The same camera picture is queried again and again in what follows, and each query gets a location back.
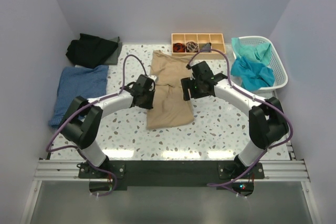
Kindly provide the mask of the beige t shirt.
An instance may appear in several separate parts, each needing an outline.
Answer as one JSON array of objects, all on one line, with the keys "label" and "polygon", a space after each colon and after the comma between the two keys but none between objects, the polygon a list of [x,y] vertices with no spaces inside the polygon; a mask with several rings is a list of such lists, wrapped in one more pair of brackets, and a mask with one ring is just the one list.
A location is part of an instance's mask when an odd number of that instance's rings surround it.
[{"label": "beige t shirt", "polygon": [[153,108],[148,110],[148,130],[178,127],[194,121],[190,101],[184,101],[181,79],[189,78],[186,68],[190,56],[170,56],[160,50],[153,51],[150,74],[158,77]]}]

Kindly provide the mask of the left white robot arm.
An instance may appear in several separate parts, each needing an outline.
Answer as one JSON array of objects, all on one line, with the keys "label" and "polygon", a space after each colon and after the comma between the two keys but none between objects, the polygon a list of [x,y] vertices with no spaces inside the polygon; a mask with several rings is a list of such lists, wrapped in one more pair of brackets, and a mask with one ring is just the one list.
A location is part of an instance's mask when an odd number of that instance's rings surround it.
[{"label": "left white robot arm", "polygon": [[93,99],[81,96],[73,99],[58,130],[91,163],[90,171],[97,178],[105,177],[109,171],[109,158],[96,141],[101,120],[132,107],[152,109],[157,81],[155,75],[141,74],[135,82],[123,85],[117,93]]}]

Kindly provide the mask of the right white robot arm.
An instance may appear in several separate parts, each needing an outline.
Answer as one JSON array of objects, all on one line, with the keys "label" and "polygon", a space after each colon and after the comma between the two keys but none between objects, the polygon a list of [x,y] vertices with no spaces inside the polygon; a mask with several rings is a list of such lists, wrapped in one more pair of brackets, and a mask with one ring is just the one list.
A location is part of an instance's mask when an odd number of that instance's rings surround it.
[{"label": "right white robot arm", "polygon": [[181,79],[183,99],[199,99],[213,96],[222,99],[248,116],[250,140],[235,157],[234,173],[246,178],[253,171],[252,165],[274,142],[289,132],[288,122],[283,115],[278,99],[262,98],[234,84],[229,75],[213,74],[209,65],[202,61],[186,66],[192,75]]}]

